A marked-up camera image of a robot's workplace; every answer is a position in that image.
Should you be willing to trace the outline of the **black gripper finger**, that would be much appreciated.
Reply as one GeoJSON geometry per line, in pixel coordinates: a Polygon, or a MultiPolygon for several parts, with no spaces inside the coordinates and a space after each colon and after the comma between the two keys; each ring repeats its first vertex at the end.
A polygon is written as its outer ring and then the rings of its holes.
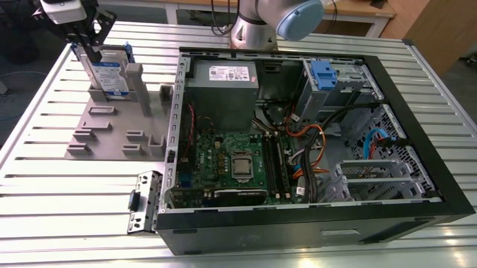
{"type": "Polygon", "coordinates": [[[78,34],[74,27],[74,23],[61,23],[55,24],[47,17],[42,8],[37,8],[37,10],[31,14],[31,19],[45,28],[54,36],[62,39],[66,43],[78,44],[78,34]]]}
{"type": "Polygon", "coordinates": [[[86,18],[80,22],[81,46],[92,63],[101,60],[100,46],[114,24],[114,13],[101,9],[86,9],[86,18]]]}

